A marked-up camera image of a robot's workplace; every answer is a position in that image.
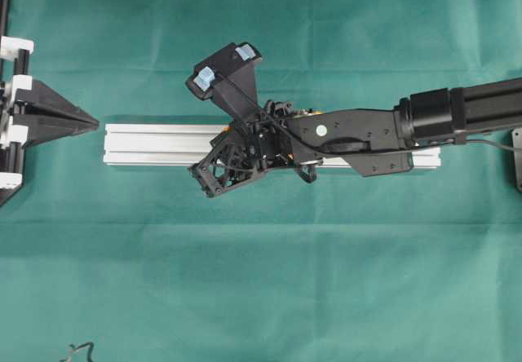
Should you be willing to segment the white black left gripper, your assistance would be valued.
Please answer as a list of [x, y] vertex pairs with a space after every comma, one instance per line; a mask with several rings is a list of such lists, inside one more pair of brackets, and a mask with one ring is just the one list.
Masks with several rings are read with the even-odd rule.
[[[33, 41], [23, 38], [1, 36], [1, 59], [22, 64], [20, 73], [14, 73], [5, 85], [1, 101], [1, 149], [5, 150], [12, 143], [32, 147], [69, 136], [85, 134], [99, 127], [95, 118], [83, 109], [72, 104], [44, 82], [33, 79], [25, 62], [33, 53]], [[67, 120], [36, 120], [18, 126], [13, 123], [9, 111], [16, 101], [28, 104], [40, 113], [65, 118]]]

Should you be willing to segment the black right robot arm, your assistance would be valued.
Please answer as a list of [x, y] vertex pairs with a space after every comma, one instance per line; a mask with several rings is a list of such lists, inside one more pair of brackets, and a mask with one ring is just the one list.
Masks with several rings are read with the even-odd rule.
[[413, 94], [390, 110], [330, 113], [273, 100], [259, 105], [254, 90], [226, 77], [192, 91], [232, 119], [211, 140], [210, 152], [189, 169], [209, 197], [253, 183], [272, 170], [292, 170], [312, 183], [316, 168], [333, 158], [365, 177], [404, 173], [413, 168], [417, 151], [478, 143], [484, 133], [521, 124], [517, 78]]

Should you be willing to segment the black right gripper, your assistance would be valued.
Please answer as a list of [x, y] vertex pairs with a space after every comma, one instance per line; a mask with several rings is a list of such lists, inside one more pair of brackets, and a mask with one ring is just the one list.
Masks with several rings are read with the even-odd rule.
[[294, 163], [292, 151], [285, 147], [290, 140], [268, 120], [273, 117], [283, 125], [297, 110], [291, 102], [269, 100], [248, 126], [232, 121], [232, 129], [214, 137], [210, 152], [188, 172], [209, 198], [253, 183], [271, 170], [290, 169], [304, 182], [314, 182], [318, 162]]

